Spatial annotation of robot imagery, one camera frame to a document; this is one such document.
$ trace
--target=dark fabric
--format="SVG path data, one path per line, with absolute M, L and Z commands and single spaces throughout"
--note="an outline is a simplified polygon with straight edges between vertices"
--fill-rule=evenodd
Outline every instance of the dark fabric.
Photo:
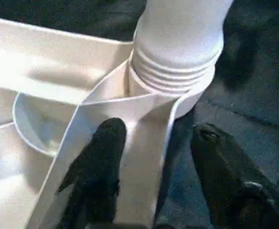
M 131 40 L 144 0 L 0 0 L 0 17 Z M 235 0 L 215 79 L 197 106 L 175 122 L 156 224 L 211 227 L 190 152 L 194 123 L 233 135 L 279 187 L 279 0 Z

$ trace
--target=curved white plastic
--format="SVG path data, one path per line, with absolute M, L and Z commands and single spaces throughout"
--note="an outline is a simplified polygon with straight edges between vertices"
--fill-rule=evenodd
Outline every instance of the curved white plastic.
M 0 88 L 79 104 L 131 49 L 131 42 L 0 19 Z
M 22 141 L 13 123 L 0 125 L 0 229 L 25 227 L 51 162 Z
M 147 1 L 131 64 L 151 91 L 179 97 L 210 81 L 223 49 L 223 22 L 232 1 Z

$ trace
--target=black object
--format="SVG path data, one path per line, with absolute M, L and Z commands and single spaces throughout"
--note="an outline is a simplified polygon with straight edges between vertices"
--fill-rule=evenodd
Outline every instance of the black object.
M 279 229 L 279 191 L 235 142 L 212 124 L 192 137 L 194 164 L 211 213 L 220 228 Z
M 119 118 L 104 121 L 70 165 L 58 192 L 75 182 L 58 229 L 81 229 L 89 222 L 112 222 L 119 189 L 119 164 L 126 141 Z

